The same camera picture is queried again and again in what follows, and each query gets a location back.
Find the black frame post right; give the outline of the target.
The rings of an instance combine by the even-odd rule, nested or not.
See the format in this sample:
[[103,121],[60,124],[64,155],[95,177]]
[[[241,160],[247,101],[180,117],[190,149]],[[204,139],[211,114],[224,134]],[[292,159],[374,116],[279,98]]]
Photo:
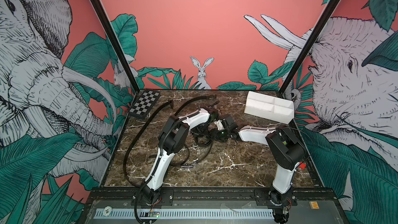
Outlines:
[[323,31],[327,21],[329,20],[329,18],[335,11],[335,9],[338,6],[340,1],[341,0],[329,0],[327,2],[319,20],[317,21],[316,25],[313,28],[313,31],[311,32],[308,40],[306,41],[300,54],[298,55],[297,59],[295,60],[286,80],[283,82],[283,85],[279,88],[278,96],[283,96],[285,91],[288,89],[289,84],[293,80],[295,74],[299,70],[299,68],[300,68],[301,64],[303,63],[303,61],[305,60],[305,58],[308,56],[310,49],[313,47],[316,39]]

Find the orange warning sticker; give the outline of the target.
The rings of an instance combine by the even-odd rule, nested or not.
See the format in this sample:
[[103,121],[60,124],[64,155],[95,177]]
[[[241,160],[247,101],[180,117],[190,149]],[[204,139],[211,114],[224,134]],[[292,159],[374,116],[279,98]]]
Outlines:
[[317,201],[310,201],[309,204],[311,206],[311,209],[320,209]]

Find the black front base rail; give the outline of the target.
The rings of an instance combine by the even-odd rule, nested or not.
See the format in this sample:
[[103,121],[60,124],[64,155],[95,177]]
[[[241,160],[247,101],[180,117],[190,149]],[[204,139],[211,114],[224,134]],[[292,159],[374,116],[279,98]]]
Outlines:
[[[126,201],[134,204],[139,189],[136,187],[94,188],[86,204],[94,201]],[[171,206],[177,201],[255,201],[258,206],[275,207],[269,189],[265,187],[164,187],[160,190],[160,206]],[[287,193],[284,205],[297,205],[298,201],[335,199],[330,188],[292,188]]]

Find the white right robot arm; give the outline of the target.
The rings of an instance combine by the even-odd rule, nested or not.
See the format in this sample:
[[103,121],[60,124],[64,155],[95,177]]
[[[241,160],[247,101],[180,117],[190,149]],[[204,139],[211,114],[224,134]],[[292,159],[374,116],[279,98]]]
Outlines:
[[300,139],[286,125],[276,128],[261,128],[250,125],[239,127],[230,115],[215,121],[214,138],[219,141],[233,139],[266,145],[277,163],[269,200],[275,206],[291,206],[292,180],[296,168],[305,160],[305,148]]

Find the white divided storage box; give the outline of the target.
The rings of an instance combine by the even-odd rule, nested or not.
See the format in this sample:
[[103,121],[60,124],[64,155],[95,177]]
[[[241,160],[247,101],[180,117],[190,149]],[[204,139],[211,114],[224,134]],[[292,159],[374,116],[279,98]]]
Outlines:
[[244,113],[289,124],[294,118],[294,103],[278,97],[249,91]]

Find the black belt with metal buckle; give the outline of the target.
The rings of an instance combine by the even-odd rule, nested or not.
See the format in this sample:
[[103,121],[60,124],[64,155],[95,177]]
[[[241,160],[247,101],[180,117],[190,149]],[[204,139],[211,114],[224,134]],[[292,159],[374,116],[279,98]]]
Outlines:
[[218,131],[216,127],[213,127],[212,129],[209,127],[220,120],[220,113],[219,101],[215,101],[213,104],[208,106],[200,107],[195,112],[193,117],[194,122],[190,124],[190,131],[193,135],[196,146],[208,148],[208,150],[203,157],[194,160],[189,167],[193,168],[209,155]]

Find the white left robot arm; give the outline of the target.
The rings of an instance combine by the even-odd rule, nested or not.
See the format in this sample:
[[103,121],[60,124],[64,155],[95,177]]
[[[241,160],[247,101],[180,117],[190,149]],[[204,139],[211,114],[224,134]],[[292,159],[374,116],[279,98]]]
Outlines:
[[150,174],[135,194],[135,202],[143,199],[154,204],[160,197],[160,189],[173,157],[184,147],[189,132],[199,125],[210,125],[219,117],[213,107],[204,107],[188,115],[171,116],[158,136],[158,152]]

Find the black white checkerboard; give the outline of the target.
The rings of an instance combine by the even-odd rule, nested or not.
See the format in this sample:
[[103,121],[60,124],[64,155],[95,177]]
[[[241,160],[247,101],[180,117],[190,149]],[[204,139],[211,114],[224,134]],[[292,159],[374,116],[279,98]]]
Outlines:
[[160,93],[158,91],[145,89],[129,109],[129,116],[137,119],[145,119],[159,97]]

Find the red cube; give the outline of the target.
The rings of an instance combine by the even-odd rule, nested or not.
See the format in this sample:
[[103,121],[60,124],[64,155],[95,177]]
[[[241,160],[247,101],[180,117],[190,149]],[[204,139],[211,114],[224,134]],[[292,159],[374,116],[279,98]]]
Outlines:
[[301,163],[298,168],[300,168],[301,170],[304,170],[306,168],[306,163]]

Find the black frame post left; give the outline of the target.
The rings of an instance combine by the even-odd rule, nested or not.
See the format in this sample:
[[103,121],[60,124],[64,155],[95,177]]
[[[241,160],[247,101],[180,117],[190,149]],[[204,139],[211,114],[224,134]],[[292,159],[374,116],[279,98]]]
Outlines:
[[114,49],[118,60],[121,62],[121,65],[132,85],[132,88],[135,93],[140,92],[140,88],[131,72],[131,67],[127,63],[126,57],[124,55],[123,49],[120,45],[119,39],[113,29],[113,26],[108,18],[108,15],[105,11],[105,8],[101,2],[101,0],[90,0],[91,5],[93,6],[97,17],[99,18],[103,29],[105,30],[106,36],[108,37],[112,48]]

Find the black frame post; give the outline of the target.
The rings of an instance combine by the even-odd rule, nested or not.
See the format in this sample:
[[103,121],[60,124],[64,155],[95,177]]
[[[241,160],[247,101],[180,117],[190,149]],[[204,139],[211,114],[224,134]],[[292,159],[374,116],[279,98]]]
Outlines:
[[131,67],[127,63],[126,57],[124,55],[123,49],[120,45],[119,39],[113,29],[113,26],[108,18],[108,15],[105,11],[105,8],[101,2],[101,0],[90,0],[91,5],[93,6],[97,17],[99,18],[103,29],[105,30],[106,36],[108,37],[112,48],[114,49],[118,60],[121,62],[121,65],[132,85],[132,88],[135,93],[140,92],[140,88],[131,72]]
[[311,32],[308,40],[306,41],[300,54],[298,55],[297,59],[295,60],[286,80],[283,82],[283,85],[279,88],[278,96],[283,96],[285,91],[288,89],[289,84],[293,80],[295,74],[299,70],[299,68],[300,68],[301,64],[303,63],[303,61],[305,60],[305,58],[308,56],[310,49],[313,47],[316,39],[323,31],[327,21],[329,20],[329,18],[335,11],[335,9],[338,6],[340,1],[341,0],[329,0],[327,2],[319,20],[317,21],[316,25],[313,28],[313,31]]

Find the long black belt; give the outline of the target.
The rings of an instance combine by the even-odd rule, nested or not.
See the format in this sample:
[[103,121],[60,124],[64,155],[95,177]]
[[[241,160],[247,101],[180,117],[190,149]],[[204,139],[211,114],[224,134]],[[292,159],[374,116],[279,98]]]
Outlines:
[[169,100],[165,103],[163,103],[162,105],[160,105],[155,111],[154,113],[149,117],[149,119],[145,122],[145,124],[143,125],[143,127],[140,129],[140,131],[137,133],[137,135],[135,136],[135,138],[133,139],[133,141],[130,143],[128,149],[125,152],[124,158],[123,158],[123,175],[125,177],[125,179],[129,182],[130,185],[134,186],[134,187],[139,187],[139,185],[135,184],[134,182],[132,182],[127,174],[127,161],[128,158],[130,156],[130,153],[132,151],[132,149],[134,148],[134,146],[136,145],[136,143],[138,142],[138,140],[141,138],[141,136],[143,135],[143,133],[145,132],[145,130],[148,128],[148,126],[152,123],[152,121],[154,120],[154,118],[156,117],[156,115],[163,110],[166,107],[170,107],[171,109],[174,108],[174,100]]

